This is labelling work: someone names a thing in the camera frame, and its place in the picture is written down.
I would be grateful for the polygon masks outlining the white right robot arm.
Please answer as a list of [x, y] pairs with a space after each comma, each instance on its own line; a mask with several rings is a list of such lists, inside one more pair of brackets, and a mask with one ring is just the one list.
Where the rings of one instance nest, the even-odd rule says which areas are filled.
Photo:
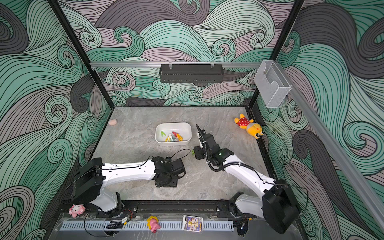
[[197, 160], [205, 160], [213, 172], [226, 172], [251, 189], [257, 196], [240, 194], [235, 198], [235, 207], [241, 214], [263, 218], [279, 234], [284, 234], [299, 218], [301, 207], [292, 190], [284, 180], [275, 180], [245, 164], [232, 151], [220, 148], [212, 134], [198, 129], [199, 145], [194, 148]]

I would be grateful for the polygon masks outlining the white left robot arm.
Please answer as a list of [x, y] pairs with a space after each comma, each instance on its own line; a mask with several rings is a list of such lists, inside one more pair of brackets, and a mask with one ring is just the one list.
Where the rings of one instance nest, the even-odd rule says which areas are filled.
[[157, 188], [176, 188], [185, 174], [181, 159], [149, 157], [138, 163], [110, 164], [94, 158], [76, 172], [71, 203], [91, 204], [100, 210], [99, 218], [116, 218], [123, 213], [124, 204], [119, 193], [108, 189], [109, 185], [146, 180], [155, 181]]

